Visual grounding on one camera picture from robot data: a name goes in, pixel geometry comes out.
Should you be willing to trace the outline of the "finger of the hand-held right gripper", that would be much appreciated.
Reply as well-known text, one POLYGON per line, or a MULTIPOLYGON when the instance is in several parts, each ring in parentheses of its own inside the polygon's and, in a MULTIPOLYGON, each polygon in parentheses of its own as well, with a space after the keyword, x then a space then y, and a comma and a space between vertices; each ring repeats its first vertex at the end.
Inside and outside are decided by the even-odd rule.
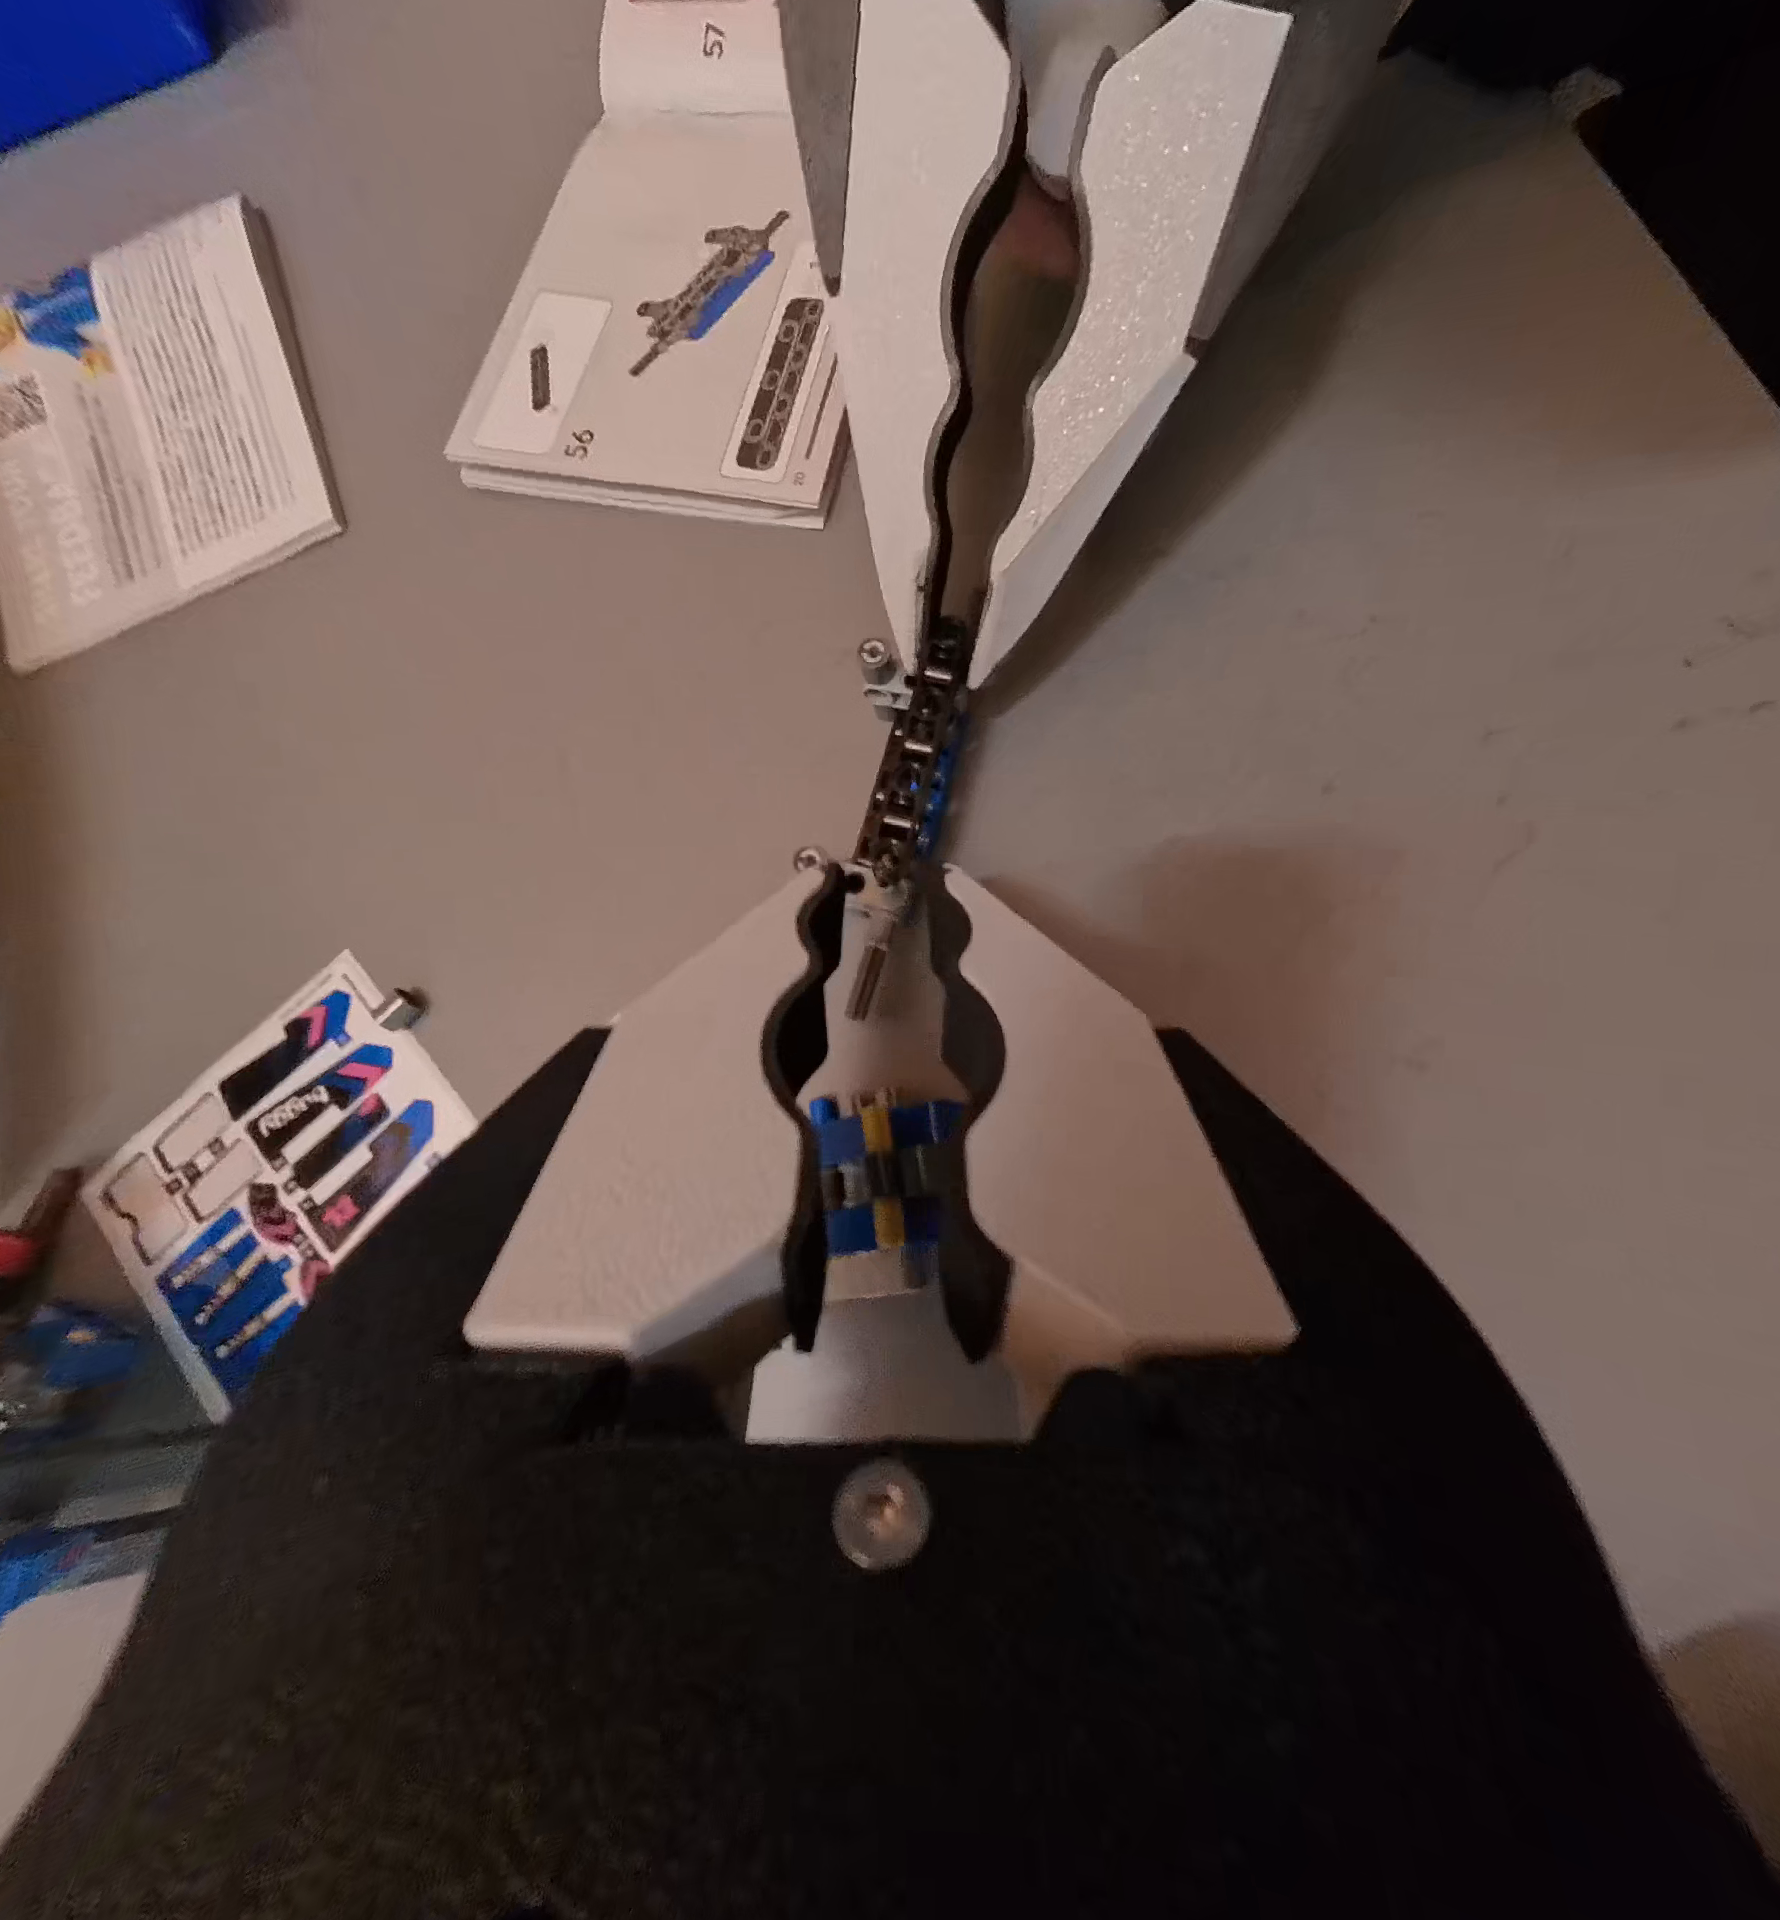
POLYGON ((1022 78, 1000 4, 781 2, 779 25, 877 588, 890 634, 921 639, 948 568, 960 286, 1014 157, 1022 78))
POLYGON ((1069 184, 1080 273, 1027 398, 1027 472, 975 636, 1046 612, 1371 81, 1403 4, 1175 4, 1094 91, 1069 184))

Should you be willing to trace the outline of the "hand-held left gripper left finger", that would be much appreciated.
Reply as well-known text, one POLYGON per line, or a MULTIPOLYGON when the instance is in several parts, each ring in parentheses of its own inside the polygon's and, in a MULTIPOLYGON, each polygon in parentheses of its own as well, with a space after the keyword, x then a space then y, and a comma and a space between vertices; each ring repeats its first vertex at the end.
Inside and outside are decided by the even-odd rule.
POLYGON ((785 1325, 784 1254, 814 1178, 776 1025, 822 1015, 844 881, 794 875, 609 1024, 464 1319, 494 1359, 752 1363, 785 1325))

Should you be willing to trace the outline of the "open lego instruction booklet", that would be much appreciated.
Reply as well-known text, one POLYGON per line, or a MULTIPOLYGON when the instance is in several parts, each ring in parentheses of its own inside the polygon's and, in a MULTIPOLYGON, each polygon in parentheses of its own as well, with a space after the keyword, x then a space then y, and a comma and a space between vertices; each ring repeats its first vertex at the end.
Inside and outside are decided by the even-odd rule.
POLYGON ((773 2, 609 2, 445 458, 464 487, 821 529, 846 449, 773 2))

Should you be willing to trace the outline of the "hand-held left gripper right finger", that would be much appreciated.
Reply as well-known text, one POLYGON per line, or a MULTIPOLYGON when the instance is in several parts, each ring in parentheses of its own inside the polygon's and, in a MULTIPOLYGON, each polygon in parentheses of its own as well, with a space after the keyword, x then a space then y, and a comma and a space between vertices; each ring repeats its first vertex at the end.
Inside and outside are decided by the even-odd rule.
POLYGON ((1012 1380, 1022 1430, 1065 1383, 1264 1357, 1297 1325, 1158 1031, 948 870, 948 1324, 1012 1380))

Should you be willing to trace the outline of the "blue plastic bin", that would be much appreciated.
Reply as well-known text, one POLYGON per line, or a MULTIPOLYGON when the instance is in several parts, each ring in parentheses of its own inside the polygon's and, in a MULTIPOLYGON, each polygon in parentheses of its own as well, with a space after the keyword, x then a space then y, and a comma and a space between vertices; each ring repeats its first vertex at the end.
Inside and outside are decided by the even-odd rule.
POLYGON ((286 2, 0 2, 0 158, 205 74, 286 2))

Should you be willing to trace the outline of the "black and blue lego assembly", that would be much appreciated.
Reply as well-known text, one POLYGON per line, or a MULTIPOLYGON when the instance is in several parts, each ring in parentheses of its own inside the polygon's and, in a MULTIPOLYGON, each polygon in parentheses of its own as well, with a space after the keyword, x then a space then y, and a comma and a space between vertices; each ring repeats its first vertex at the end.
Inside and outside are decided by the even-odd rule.
POLYGON ((915 668, 891 687, 888 735, 852 858, 839 866, 819 848, 791 856, 797 875, 866 893, 866 948, 844 1007, 861 1021, 873 1010, 888 956, 903 929, 918 919, 918 891, 944 839, 952 782, 970 725, 974 634, 953 615, 936 615, 918 642, 915 668))

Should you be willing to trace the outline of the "blue and pink sticker sheet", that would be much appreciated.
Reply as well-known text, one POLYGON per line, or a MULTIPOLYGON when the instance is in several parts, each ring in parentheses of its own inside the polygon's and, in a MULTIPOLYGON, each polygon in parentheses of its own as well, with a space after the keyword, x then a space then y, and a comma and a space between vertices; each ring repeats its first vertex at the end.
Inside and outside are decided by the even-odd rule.
POLYGON ((82 1206, 221 1424, 475 1121, 338 954, 85 1178, 82 1206))

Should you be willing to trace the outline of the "white leaflet with lego figure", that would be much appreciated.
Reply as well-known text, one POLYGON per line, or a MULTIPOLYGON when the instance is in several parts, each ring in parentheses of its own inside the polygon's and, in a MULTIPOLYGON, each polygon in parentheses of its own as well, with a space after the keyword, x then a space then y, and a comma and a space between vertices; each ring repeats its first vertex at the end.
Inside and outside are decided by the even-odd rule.
POLYGON ((0 639, 29 677, 345 531, 262 212, 0 294, 0 639))

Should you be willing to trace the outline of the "blue and yellow lego assembly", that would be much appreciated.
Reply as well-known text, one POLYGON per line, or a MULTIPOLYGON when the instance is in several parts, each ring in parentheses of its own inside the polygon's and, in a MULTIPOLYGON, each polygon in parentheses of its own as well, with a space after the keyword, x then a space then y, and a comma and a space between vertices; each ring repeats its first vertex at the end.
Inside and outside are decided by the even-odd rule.
POLYGON ((948 1150, 963 1117, 953 1097, 891 1090, 810 1102, 828 1291, 837 1299, 885 1299, 936 1285, 948 1150))

